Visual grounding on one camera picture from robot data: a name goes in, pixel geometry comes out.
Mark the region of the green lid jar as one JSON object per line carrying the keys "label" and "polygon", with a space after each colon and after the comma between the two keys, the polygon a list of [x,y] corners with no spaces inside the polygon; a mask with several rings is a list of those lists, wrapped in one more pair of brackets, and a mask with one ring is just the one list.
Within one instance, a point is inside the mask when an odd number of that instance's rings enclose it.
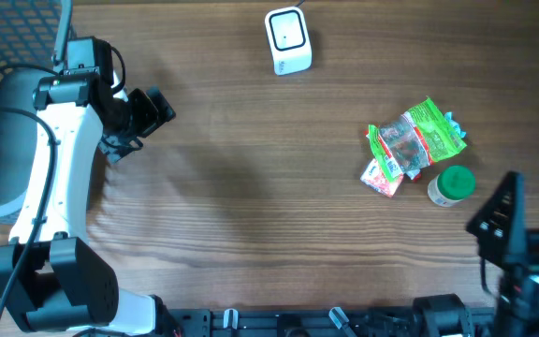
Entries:
{"label": "green lid jar", "polygon": [[470,197],[475,186],[475,177],[468,168],[451,166],[430,181],[428,196],[438,206],[452,207]]}

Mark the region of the light blue snack packet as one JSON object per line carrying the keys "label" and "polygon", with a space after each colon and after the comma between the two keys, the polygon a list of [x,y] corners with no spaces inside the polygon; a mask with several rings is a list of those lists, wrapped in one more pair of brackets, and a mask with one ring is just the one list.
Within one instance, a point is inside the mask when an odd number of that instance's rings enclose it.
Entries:
{"label": "light blue snack packet", "polygon": [[449,123],[449,125],[456,131],[456,133],[461,139],[464,139],[466,137],[466,132],[461,128],[460,124],[453,119],[452,111],[447,112],[444,115],[444,118]]}

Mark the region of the green snack bag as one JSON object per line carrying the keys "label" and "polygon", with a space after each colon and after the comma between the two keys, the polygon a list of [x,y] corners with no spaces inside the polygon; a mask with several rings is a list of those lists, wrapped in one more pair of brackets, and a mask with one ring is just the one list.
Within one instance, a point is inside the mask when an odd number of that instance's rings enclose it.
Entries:
{"label": "green snack bag", "polygon": [[460,126],[451,123],[427,97],[397,119],[368,125],[373,157],[389,182],[460,154],[467,146]]}

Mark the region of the small red tissue pack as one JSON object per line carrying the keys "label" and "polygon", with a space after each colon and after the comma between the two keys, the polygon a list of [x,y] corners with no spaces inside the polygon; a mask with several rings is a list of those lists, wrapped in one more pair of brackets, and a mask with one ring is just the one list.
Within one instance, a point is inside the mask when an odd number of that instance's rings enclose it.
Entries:
{"label": "small red tissue pack", "polygon": [[395,195],[403,178],[404,176],[400,175],[393,182],[389,181],[375,158],[369,162],[360,176],[360,180],[364,184],[388,198],[392,198]]}

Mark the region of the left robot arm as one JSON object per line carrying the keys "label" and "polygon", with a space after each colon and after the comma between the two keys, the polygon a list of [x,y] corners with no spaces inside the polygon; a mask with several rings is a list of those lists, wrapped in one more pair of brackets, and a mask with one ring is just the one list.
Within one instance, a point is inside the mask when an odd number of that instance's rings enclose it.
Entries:
{"label": "left robot arm", "polygon": [[121,289],[87,239],[97,147],[125,156],[175,117],[158,89],[124,89],[113,69],[120,58],[96,37],[58,42],[54,68],[33,93],[34,162],[21,213],[0,245],[0,315],[9,314],[24,332],[182,334],[160,298]]}

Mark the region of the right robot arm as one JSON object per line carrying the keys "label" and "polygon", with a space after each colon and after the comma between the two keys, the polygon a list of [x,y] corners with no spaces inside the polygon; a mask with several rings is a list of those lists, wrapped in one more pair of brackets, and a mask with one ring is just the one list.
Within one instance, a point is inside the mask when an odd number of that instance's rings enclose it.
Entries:
{"label": "right robot arm", "polygon": [[417,331],[422,336],[539,336],[539,229],[525,224],[523,176],[508,172],[466,231],[476,238],[486,294],[491,293],[486,264],[502,271],[492,321],[477,329],[471,311],[454,294],[424,297],[413,303]]}

